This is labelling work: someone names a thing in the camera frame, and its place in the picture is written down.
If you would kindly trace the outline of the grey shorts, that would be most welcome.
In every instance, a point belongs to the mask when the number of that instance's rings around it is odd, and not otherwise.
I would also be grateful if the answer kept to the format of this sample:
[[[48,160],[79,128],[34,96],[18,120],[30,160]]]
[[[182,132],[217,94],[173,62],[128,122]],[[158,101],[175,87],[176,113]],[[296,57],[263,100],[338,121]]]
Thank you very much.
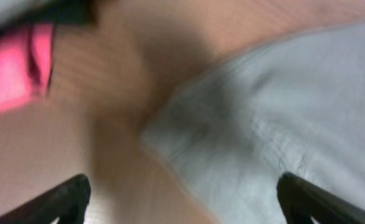
[[[284,223],[276,188],[286,171],[365,210],[365,22],[207,72],[143,140],[222,223]]]

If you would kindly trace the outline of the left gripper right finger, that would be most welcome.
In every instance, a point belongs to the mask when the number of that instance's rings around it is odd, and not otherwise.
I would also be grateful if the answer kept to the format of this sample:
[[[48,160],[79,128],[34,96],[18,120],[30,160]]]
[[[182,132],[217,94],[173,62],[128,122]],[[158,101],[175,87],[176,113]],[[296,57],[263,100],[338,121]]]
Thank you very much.
[[[288,224],[365,224],[364,210],[291,172],[279,177],[277,197]]]

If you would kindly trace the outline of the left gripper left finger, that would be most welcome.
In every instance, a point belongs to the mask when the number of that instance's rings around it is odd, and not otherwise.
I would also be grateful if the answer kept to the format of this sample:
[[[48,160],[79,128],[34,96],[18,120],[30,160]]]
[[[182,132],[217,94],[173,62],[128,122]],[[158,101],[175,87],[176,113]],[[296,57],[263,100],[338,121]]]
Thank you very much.
[[[83,224],[91,196],[88,177],[78,174],[0,216],[0,224]]]

